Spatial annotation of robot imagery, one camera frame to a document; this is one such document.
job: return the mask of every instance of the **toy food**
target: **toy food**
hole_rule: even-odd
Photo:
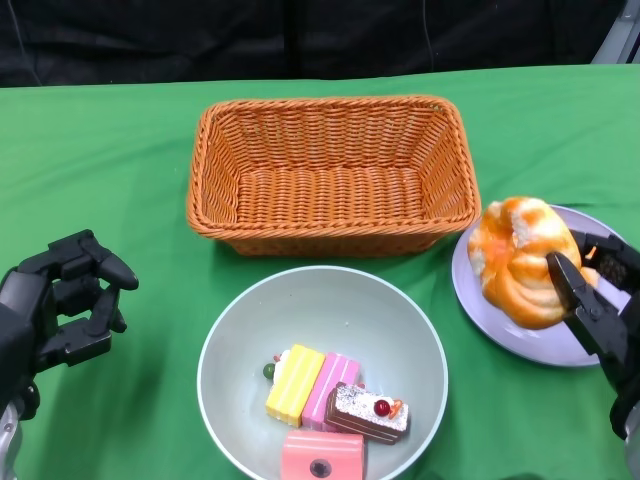
[[[581,268],[580,252],[564,221],[542,200],[527,197],[489,205],[467,249],[485,298],[529,329],[555,325],[564,314],[545,258],[553,251]],[[581,273],[596,285],[594,270],[581,268]]]
[[[293,430],[282,449],[281,480],[362,480],[362,435]]]
[[[393,445],[407,432],[409,406],[357,385],[338,383],[329,395],[325,422],[339,432]]]
[[[274,385],[266,404],[269,415],[294,427],[301,425],[302,409],[320,373],[324,357],[324,354],[315,350],[294,345],[286,362],[277,362]],[[284,368],[278,374],[278,364],[281,362]]]
[[[273,359],[276,364],[274,366],[273,371],[273,384],[275,385],[280,381],[280,377],[282,376],[282,372],[284,371],[284,366],[287,364],[287,359],[289,358],[289,354],[291,350],[285,350],[282,352],[282,355],[274,355]]]
[[[360,364],[355,360],[336,353],[328,353],[307,405],[302,411],[302,425],[318,431],[335,431],[334,427],[324,422],[327,398],[338,382],[355,383],[359,373]]]

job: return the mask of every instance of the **chocolate cake slice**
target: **chocolate cake slice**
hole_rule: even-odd
[[[396,405],[394,414],[380,415],[376,411],[377,402]],[[338,432],[359,433],[365,438],[393,445],[409,427],[409,406],[389,397],[367,392],[357,385],[340,382],[327,399],[325,422],[333,425]]]

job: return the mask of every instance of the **black curtain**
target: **black curtain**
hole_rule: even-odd
[[[45,85],[62,85],[589,63],[623,4],[0,0],[0,85],[34,85],[33,71]]]

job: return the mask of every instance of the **red cherry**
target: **red cherry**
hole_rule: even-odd
[[[376,415],[379,417],[386,417],[391,412],[391,405],[386,400],[378,400],[373,405],[373,411],[376,412]]]

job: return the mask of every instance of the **pink cake piece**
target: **pink cake piece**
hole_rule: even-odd
[[[280,480],[362,480],[364,437],[292,430],[282,449]]]
[[[338,382],[347,385],[355,383],[360,372],[360,364],[344,355],[328,353],[320,374],[313,385],[309,400],[302,411],[302,425],[319,432],[335,432],[335,427],[324,422],[327,398]]]

